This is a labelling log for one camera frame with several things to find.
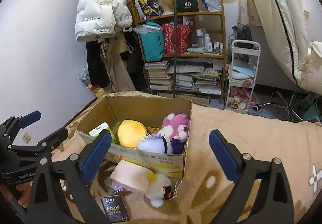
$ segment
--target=light switch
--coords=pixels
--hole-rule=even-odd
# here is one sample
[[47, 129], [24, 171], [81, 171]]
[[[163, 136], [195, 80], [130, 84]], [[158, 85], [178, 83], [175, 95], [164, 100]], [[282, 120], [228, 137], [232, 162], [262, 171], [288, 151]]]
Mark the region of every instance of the light switch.
[[25, 132], [25, 134], [21, 138], [23, 139], [24, 142], [26, 142], [26, 144], [28, 144], [28, 142], [31, 140], [31, 137], [27, 132]]

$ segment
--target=red gift bag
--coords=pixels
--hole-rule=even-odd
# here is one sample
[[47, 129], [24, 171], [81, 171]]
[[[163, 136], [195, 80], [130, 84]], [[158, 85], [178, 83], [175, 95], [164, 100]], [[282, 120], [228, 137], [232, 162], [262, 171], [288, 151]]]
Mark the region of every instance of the red gift bag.
[[[192, 33], [192, 29], [192, 25], [177, 25], [177, 55], [181, 55], [187, 51], [187, 43]], [[174, 24], [163, 23], [162, 32], [164, 33], [165, 53], [167, 55], [173, 55]]]

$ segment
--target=white puffer jacket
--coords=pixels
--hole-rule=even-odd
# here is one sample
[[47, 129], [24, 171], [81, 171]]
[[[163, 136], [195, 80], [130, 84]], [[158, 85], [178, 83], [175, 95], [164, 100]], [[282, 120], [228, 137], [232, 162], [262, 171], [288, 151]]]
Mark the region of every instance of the white puffer jacket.
[[77, 6], [77, 41], [104, 40], [132, 25], [126, 0], [80, 0]]

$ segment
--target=white flower pattern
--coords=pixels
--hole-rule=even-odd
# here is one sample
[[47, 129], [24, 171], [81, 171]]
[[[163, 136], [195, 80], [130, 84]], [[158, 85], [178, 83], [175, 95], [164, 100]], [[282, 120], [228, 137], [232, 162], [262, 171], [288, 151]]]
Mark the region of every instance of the white flower pattern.
[[322, 169], [317, 173], [315, 165], [313, 164], [313, 176], [309, 179], [310, 186], [313, 185], [313, 193], [318, 190], [318, 182], [322, 179]]

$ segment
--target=metal screw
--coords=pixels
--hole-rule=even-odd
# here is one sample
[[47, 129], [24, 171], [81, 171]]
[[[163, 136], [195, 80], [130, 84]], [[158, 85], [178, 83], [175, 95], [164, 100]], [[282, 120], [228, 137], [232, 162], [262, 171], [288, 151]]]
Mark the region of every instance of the metal screw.
[[244, 154], [243, 154], [243, 158], [244, 158], [245, 160], [249, 161], [249, 160], [252, 158], [252, 156], [251, 156], [250, 154], [248, 154], [248, 153], [244, 153]]
[[46, 164], [46, 163], [47, 163], [47, 159], [46, 159], [46, 158], [42, 158], [42, 159], [40, 160], [40, 164], [44, 165], [44, 164]]
[[71, 154], [70, 157], [69, 157], [69, 159], [71, 161], [75, 161], [76, 159], [78, 159], [78, 155], [77, 154]]
[[276, 164], [281, 164], [282, 163], [282, 161], [279, 158], [274, 158], [274, 162]]

